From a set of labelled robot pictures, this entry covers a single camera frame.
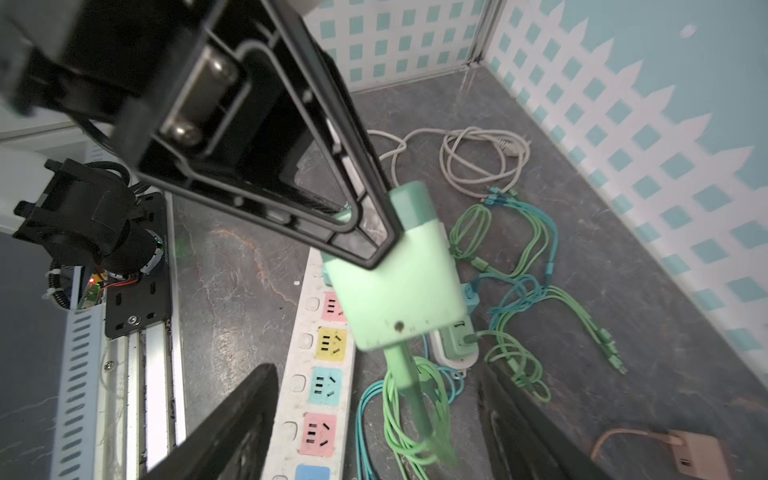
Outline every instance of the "blue outlet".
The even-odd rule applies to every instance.
[[[331,469],[314,465],[299,465],[296,467],[296,480],[330,480]]]
[[[339,405],[342,373],[339,369],[316,366],[310,383],[310,403],[315,405]]]

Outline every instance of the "black mounting plate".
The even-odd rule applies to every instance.
[[[170,267],[168,258],[168,224],[163,194],[155,192],[139,196],[139,204],[146,210],[144,218],[137,220],[141,228],[152,230],[163,239],[163,258],[148,274],[133,285],[107,289],[107,319],[104,329],[107,338],[116,339],[135,330],[170,319]],[[132,316],[138,322],[131,324]]]

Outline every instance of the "yellow outlet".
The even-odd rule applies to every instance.
[[[317,342],[318,360],[329,360],[331,362],[343,362],[344,351],[346,350],[346,330],[330,329],[327,326],[321,326],[317,330],[319,340]]]

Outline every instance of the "white spot on wall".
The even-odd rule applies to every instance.
[[[696,33],[696,25],[685,25],[682,30],[680,30],[680,38],[691,38],[694,36],[694,33]]]

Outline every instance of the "white power strip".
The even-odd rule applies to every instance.
[[[261,480],[340,480],[355,344],[310,248]]]

